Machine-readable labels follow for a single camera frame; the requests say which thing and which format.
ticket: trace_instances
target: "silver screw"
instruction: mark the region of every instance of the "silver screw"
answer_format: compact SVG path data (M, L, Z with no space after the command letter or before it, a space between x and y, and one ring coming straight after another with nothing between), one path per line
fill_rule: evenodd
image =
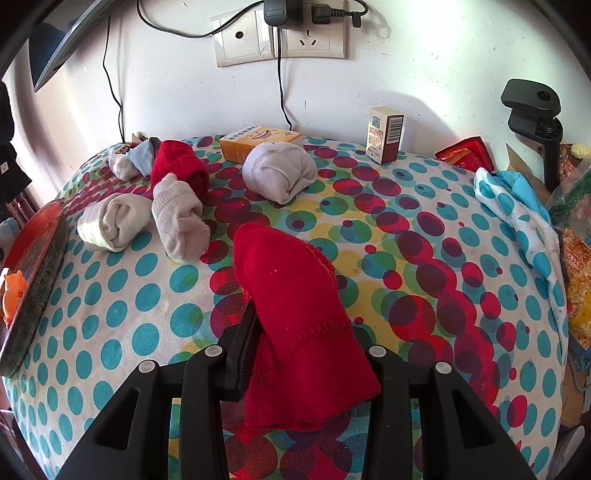
M386 356L386 349L381 345L374 345L369 348L369 354L376 358Z
M223 352L223 348L219 345L210 345L205 349L205 355L207 356L219 356Z
M447 362L437 362L435 365L435 370L443 375L447 375L452 373L452 366Z
M154 368L156 368L156 364L152 360L145 360L139 365L139 371L143 374L150 373Z

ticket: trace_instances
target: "red tray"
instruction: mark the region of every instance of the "red tray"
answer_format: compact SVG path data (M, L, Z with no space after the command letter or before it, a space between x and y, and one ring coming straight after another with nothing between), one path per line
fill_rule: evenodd
M68 228L62 200L39 210L18 234L4 267L21 270L27 288L10 330L0 320L0 375L11 377L21 366L53 289L64 257Z

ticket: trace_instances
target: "barcode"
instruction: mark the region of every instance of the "barcode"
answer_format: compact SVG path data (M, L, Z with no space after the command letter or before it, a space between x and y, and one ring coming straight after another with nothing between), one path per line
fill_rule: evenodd
M398 143L400 142L400 136L402 135L402 120L404 119L404 117L396 117L396 118L391 118L389 125L388 125L388 138L386 140L386 143L388 145L392 144L392 143Z

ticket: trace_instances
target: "power outlet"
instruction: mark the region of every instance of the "power outlet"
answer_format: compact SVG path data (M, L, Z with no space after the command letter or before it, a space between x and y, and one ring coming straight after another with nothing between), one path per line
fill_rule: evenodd
M314 25L312 5L315 4L344 8L342 0L304 0L303 25L297 29L281 30L282 57L345 58L345 19L331 18L329 25Z
M238 12L212 18L212 28L230 20ZM218 67L275 58L272 29L265 23L262 7L247 12L228 28L213 36Z

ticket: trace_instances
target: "white wall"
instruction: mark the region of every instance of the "white wall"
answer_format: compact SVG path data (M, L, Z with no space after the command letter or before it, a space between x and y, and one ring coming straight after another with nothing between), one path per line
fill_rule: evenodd
M296 129L365 142L370 107L407 114L403 147L432 155L466 137L490 143L497 165L509 143L541 175L539 157L506 126L499 100L510 78L546 83L560 96L565 141L591 144L591 85L570 49L526 0L371 0L360 30L348 28L348 59L287 59L287 108ZM153 21L204 32L209 18L246 0L145 0ZM118 108L102 56L106 22L58 74L32 93L26 53L7 74L20 124L15 146L44 203L90 155L118 141ZM162 139L283 127L277 64L218 69L213 41L186 40L146 27L135 1L117 10L108 69L125 104L128 136Z

